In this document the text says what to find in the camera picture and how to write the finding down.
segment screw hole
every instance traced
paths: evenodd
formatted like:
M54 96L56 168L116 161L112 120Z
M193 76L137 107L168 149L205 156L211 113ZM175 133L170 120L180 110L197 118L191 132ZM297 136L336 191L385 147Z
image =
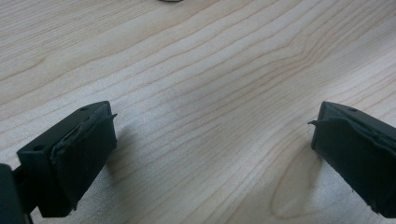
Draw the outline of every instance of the screw hole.
M46 146L44 146L44 145L35 146L35 147L33 148L33 151L39 151L39 150L43 149L44 147L46 147Z

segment black plastic object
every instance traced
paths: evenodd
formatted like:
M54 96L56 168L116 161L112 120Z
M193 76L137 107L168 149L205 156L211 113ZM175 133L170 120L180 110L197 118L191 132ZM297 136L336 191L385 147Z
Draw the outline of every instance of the black plastic object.
M323 102L312 148L376 213L396 217L396 129L361 111Z
M21 207L25 216L38 206L43 217L67 216L77 208L117 145L115 116L109 102L86 105L21 148L17 153L21 166L13 171L14 183L0 179L2 187L3 182L8 187L2 189L1 199L16 190L19 205L15 213ZM0 208L0 223L5 223Z

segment wooden table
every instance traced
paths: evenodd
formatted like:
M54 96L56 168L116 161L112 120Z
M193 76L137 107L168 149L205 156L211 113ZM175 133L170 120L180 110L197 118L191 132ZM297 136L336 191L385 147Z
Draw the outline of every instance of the wooden table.
M331 101L396 126L395 1L4 0L0 17L0 162L83 105L119 114L78 210L35 223L395 223L306 124Z

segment light wood surface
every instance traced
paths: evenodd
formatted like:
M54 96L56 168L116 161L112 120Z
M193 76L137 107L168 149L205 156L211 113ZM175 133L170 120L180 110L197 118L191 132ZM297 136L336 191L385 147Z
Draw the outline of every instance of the light wood surface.
M310 148L320 103L396 126L394 0L0 3L0 162L108 100L119 145L65 218L395 223Z

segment wood grain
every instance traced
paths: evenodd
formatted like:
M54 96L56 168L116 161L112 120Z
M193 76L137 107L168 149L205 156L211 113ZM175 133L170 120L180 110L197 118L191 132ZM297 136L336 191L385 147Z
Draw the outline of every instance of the wood grain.
M119 146L66 218L394 223L310 149L322 101L396 126L393 0L2 1L0 162L109 100Z

